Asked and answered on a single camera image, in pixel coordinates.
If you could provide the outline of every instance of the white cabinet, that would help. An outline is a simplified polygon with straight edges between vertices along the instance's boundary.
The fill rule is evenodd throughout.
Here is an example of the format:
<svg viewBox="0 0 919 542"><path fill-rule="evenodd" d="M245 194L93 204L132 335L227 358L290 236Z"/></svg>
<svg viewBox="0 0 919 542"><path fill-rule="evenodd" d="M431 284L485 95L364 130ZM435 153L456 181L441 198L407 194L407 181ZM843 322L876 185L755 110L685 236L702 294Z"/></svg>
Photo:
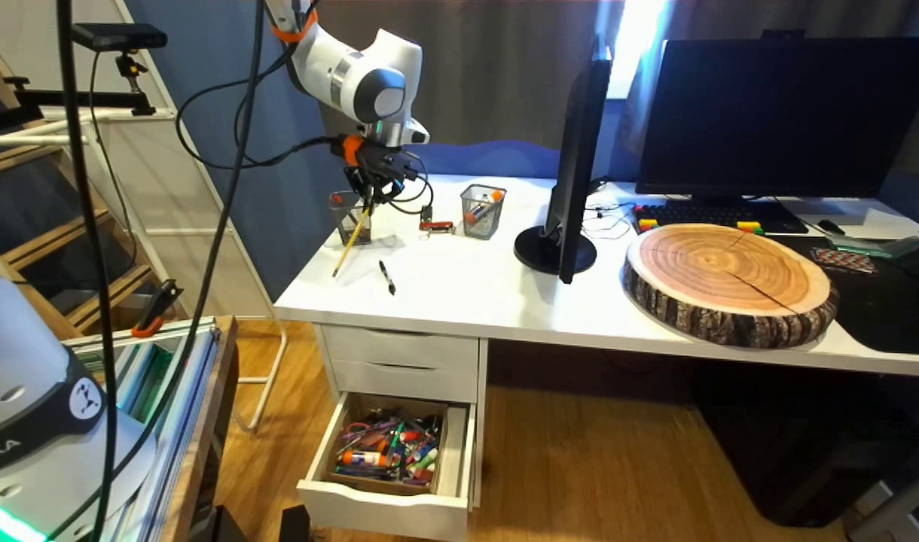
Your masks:
<svg viewBox="0 0 919 542"><path fill-rule="evenodd" d="M478 503L488 341L319 325L323 361L338 397L299 494L315 527L416 540L463 540ZM363 403L442 409L437 482L425 494L352 487L333 476L338 432Z"/></svg>

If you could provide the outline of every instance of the wooden slice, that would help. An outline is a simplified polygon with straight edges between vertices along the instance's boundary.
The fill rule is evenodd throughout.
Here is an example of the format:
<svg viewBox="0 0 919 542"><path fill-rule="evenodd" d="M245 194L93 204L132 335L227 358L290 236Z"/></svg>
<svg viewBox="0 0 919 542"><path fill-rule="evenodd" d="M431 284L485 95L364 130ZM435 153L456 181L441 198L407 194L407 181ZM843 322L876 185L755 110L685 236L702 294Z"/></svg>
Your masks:
<svg viewBox="0 0 919 542"><path fill-rule="evenodd" d="M725 347L785 348L827 332L837 294L820 265L776 241L706 223L636 237L625 288L657 320Z"/></svg>

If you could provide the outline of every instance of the black monitor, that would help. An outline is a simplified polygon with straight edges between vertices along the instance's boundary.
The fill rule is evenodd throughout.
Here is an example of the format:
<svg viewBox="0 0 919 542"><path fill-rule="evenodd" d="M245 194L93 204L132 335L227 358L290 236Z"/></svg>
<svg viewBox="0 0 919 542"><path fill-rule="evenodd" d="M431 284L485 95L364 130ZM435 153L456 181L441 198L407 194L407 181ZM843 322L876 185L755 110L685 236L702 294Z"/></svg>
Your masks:
<svg viewBox="0 0 919 542"><path fill-rule="evenodd" d="M583 216L594 174L608 71L611 56L598 44L569 88L558 181L550 185L546 223L523 230L514 237L519 263L534 272L558 275L565 284L573 284L573 275L583 275L598 263L598 247L583 237Z"/></svg>
<svg viewBox="0 0 919 542"><path fill-rule="evenodd" d="M639 193L875 194L919 108L919 40L668 40Z"/></svg>

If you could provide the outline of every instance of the wood grain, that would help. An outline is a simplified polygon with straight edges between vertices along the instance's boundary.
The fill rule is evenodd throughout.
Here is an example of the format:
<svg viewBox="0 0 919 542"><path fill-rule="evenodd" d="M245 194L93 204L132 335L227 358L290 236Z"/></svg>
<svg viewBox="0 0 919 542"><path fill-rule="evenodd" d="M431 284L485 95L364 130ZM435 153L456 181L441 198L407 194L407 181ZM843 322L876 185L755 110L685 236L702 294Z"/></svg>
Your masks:
<svg viewBox="0 0 919 542"><path fill-rule="evenodd" d="M218 361L214 371L206 374L201 380L201 400L199 400L199 417L187 426L187 452L175 461L171 482L170 482L170 500L160 509L153 540L187 540L193 527L193 506L187 506L187 494L195 494L201 477L206 477L206 458L208 447L214 445L214 426L220 415L220 400L227 392L227 380L232 377L235 365L235 322L232 320L218 320L220 327L220 347L218 347Z"/></svg>
<svg viewBox="0 0 919 542"><path fill-rule="evenodd" d="M266 371L274 335L237 337L241 371ZM257 387L237 387L250 415ZM333 392L311 327L292 332L279 383L257 432L232 424L218 500L248 540L276 542L279 511L333 415ZM472 542L841 542L841 523L791 530L755 515L732 467L690 403L556 387L488 387L482 506ZM394 537L315 530L329 542Z"/></svg>
<svg viewBox="0 0 919 542"><path fill-rule="evenodd" d="M818 341L837 308L829 276L811 258L707 223L674 223L636 237L625 288L678 332L753 348Z"/></svg>

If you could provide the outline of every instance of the drawer handle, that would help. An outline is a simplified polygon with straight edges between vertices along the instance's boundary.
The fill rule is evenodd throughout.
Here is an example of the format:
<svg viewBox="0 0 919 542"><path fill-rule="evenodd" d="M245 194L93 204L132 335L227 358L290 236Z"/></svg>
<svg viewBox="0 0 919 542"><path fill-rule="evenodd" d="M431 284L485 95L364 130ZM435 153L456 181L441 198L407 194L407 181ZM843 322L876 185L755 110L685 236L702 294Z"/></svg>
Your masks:
<svg viewBox="0 0 919 542"><path fill-rule="evenodd" d="M435 371L435 368L425 368L425 365L389 365L389 361L374 361L377 368L384 371Z"/></svg>

